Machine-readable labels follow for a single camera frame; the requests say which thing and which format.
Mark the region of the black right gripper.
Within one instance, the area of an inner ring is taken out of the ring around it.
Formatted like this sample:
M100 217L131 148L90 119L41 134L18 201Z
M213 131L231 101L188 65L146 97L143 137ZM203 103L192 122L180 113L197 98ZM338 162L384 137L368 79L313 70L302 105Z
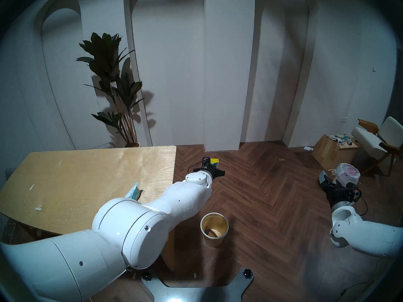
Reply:
M331 210L352 206L361 198L361 190L356 184L349 182L344 186L337 179L334 179L334 183L330 183L325 171L321 171L319 175L319 186L325 186L325 194Z

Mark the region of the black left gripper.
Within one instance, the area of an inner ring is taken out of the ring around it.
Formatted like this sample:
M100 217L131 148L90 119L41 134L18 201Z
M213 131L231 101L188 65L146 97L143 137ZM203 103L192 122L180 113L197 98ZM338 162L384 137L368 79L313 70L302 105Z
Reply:
M204 165L200 168L194 168L193 172L207 172L211 176L212 180L225 176L224 170L220 170L213 165Z

